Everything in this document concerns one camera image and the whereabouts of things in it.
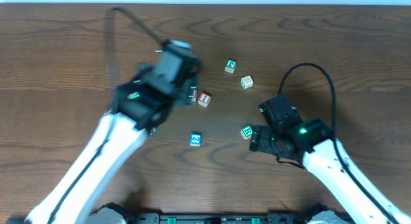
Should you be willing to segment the red letter A block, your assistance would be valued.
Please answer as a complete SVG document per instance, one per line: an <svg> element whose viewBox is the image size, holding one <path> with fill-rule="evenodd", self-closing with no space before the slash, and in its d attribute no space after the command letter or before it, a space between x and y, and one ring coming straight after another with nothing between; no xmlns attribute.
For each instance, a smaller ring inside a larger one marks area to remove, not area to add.
<svg viewBox="0 0 411 224"><path fill-rule="evenodd" d="M198 89L193 89L193 95L191 100L195 102L197 100Z"/></svg>

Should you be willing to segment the red letter I block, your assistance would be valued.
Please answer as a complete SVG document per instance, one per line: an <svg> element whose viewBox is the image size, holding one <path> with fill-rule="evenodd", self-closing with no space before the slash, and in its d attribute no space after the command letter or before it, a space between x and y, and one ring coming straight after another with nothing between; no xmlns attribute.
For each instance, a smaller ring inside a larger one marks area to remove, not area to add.
<svg viewBox="0 0 411 224"><path fill-rule="evenodd" d="M198 97L198 104L207 107L211 101L211 95L205 92L202 92L201 95Z"/></svg>

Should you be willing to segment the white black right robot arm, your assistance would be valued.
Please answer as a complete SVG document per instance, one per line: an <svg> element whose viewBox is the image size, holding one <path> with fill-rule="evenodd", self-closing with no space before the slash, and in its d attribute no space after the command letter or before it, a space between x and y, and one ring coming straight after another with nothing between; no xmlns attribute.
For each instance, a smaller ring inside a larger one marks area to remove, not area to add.
<svg viewBox="0 0 411 224"><path fill-rule="evenodd" d="M320 119L300 123L282 134L273 127L252 127L251 151L288 159L317 177L355 223L410 223L410 216L390 202L361 172L342 143L332 139Z"/></svg>

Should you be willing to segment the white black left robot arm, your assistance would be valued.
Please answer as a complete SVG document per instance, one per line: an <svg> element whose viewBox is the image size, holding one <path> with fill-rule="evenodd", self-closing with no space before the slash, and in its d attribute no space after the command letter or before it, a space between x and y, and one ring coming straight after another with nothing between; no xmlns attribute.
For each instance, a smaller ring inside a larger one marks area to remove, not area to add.
<svg viewBox="0 0 411 224"><path fill-rule="evenodd" d="M197 85L196 76L180 83L163 76L136 76L118 86L112 108L63 179L26 218L7 222L86 223L120 167L165 122L174 105L191 103Z"/></svg>

